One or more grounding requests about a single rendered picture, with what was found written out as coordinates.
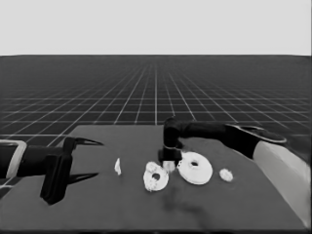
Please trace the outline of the white round carrier with pins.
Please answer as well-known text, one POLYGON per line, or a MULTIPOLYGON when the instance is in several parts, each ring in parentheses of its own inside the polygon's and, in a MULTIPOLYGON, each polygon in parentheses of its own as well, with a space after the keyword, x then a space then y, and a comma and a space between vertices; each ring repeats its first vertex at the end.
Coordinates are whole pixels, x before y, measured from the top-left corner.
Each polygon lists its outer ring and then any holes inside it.
POLYGON ((161 166, 158 165, 158 169, 154 173, 150 173, 147 170, 145 170, 143 174, 143 182, 144 184, 148 182, 155 182, 156 183, 155 191, 160 191, 167 186, 169 182, 169 175, 161 166))

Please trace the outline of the large thick white disc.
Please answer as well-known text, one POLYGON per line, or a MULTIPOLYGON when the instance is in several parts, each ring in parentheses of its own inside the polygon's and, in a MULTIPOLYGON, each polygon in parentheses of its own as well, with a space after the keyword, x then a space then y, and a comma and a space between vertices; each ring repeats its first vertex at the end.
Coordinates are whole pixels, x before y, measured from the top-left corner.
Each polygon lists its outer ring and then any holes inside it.
POLYGON ((196 152, 182 152, 182 159, 177 165, 179 174, 189 183, 203 185, 210 181, 213 167, 210 161, 196 152))

